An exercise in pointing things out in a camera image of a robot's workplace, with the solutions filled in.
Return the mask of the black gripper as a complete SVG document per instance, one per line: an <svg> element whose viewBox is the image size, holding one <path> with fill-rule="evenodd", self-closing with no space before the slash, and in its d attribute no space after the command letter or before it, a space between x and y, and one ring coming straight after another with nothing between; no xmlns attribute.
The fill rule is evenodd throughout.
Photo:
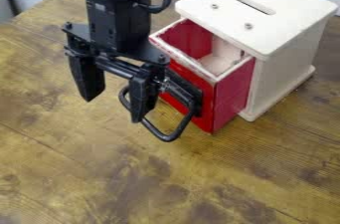
<svg viewBox="0 0 340 224"><path fill-rule="evenodd" d="M131 122L141 122L154 108L158 77L165 75L169 57L149 42L151 15L170 4L162 0L86 0L87 23L67 22L65 46L73 80L82 99L91 101L105 90L103 71L131 77L129 98Z"/></svg>

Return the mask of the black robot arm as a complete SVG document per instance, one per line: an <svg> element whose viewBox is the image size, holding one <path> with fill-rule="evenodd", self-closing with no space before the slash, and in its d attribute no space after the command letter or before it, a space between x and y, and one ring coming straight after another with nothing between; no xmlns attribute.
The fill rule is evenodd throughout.
<svg viewBox="0 0 340 224"><path fill-rule="evenodd" d="M85 0L87 22L67 22L62 31L65 54L77 89L85 101L105 90L105 73L129 80L131 121L139 122L154 108L159 80L170 62L149 42L151 16L170 0Z"/></svg>

